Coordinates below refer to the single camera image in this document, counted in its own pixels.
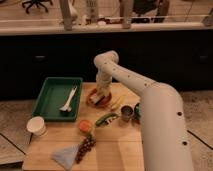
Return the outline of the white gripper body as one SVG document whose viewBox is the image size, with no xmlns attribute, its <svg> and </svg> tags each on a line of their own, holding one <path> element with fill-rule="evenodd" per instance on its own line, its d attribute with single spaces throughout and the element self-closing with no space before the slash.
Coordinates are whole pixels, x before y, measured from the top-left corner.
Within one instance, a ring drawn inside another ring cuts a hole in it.
<svg viewBox="0 0 213 171">
<path fill-rule="evenodd" d="M 97 94 L 107 97 L 110 94 L 111 82 L 111 78 L 103 79 L 100 75 L 96 75 Z"/>
</svg>

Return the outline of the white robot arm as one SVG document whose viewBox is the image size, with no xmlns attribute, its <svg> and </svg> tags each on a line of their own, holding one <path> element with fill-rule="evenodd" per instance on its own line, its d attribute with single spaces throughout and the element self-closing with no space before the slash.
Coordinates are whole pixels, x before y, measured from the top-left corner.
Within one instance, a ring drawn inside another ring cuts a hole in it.
<svg viewBox="0 0 213 171">
<path fill-rule="evenodd" d="M 183 100 L 172 86 L 118 65 L 115 51 L 97 55 L 99 92 L 115 78 L 140 97 L 140 123 L 145 171 L 194 171 Z"/>
</svg>

